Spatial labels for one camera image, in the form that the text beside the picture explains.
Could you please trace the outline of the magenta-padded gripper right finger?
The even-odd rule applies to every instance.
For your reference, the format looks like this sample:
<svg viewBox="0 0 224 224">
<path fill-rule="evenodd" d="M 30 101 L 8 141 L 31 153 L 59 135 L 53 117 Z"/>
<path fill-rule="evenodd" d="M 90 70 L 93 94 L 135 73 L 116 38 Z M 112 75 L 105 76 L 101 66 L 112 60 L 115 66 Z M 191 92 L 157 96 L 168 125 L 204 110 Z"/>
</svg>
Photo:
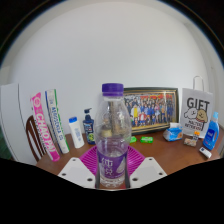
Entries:
<svg viewBox="0 0 224 224">
<path fill-rule="evenodd" d="M 140 188 L 166 176 L 166 172 L 153 157 L 145 157 L 129 146 L 125 184 L 127 188 Z"/>
</svg>

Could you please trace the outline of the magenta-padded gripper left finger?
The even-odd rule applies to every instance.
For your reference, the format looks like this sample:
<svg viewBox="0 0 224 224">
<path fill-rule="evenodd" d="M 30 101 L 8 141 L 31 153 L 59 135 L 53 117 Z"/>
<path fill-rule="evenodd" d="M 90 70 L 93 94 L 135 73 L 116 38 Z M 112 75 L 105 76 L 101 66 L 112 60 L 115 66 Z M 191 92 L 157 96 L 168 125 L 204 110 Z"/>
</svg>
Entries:
<svg viewBox="0 0 224 224">
<path fill-rule="evenodd" d="M 93 146 L 80 158 L 72 157 L 58 176 L 81 187 L 94 189 L 97 169 L 97 148 Z"/>
</svg>

